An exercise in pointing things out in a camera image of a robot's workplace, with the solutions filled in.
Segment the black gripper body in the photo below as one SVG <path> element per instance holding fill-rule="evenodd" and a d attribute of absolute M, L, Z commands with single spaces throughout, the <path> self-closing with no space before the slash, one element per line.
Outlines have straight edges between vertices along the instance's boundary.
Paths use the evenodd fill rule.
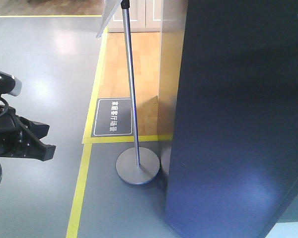
<path fill-rule="evenodd" d="M 8 108 L 3 113 L 0 105 L 0 156 L 22 158 L 24 152 L 24 132 L 21 127 L 22 117 L 16 114 L 14 108 Z"/>

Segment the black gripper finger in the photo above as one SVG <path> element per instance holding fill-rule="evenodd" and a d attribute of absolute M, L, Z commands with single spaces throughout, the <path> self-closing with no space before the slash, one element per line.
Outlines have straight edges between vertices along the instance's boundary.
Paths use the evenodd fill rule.
<path fill-rule="evenodd" d="M 44 138 L 48 135 L 48 131 L 50 129 L 48 124 L 28 120 L 24 117 L 18 118 L 38 139 Z"/>
<path fill-rule="evenodd" d="M 21 157 L 37 159 L 43 162 L 53 159 L 56 150 L 55 145 L 44 144 L 25 125 L 22 124 L 21 128 Z"/>

